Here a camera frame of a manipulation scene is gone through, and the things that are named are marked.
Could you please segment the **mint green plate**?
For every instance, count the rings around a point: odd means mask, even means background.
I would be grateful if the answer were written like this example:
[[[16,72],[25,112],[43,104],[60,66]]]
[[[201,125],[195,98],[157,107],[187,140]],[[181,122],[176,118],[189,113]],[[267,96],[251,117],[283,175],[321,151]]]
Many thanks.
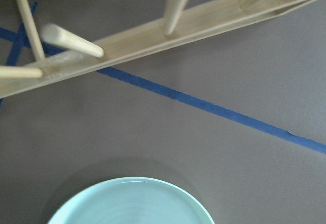
[[[49,223],[213,223],[184,189],[147,177],[94,184],[70,198]]]

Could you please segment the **wooden dish rack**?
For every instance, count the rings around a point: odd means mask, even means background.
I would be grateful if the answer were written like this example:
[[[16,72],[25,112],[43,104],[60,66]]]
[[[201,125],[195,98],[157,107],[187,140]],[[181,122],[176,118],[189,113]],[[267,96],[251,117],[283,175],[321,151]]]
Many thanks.
[[[213,0],[186,9],[188,0],[167,0],[163,18],[92,43],[55,24],[37,33],[26,0],[17,0],[36,61],[1,67],[1,97],[272,19],[314,1]]]

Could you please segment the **brown paper table cover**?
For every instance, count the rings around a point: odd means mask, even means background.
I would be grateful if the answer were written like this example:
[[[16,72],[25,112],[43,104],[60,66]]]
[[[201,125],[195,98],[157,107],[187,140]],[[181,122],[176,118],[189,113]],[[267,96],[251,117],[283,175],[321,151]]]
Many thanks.
[[[143,176],[215,223],[325,223],[325,0],[6,98],[1,223]]]

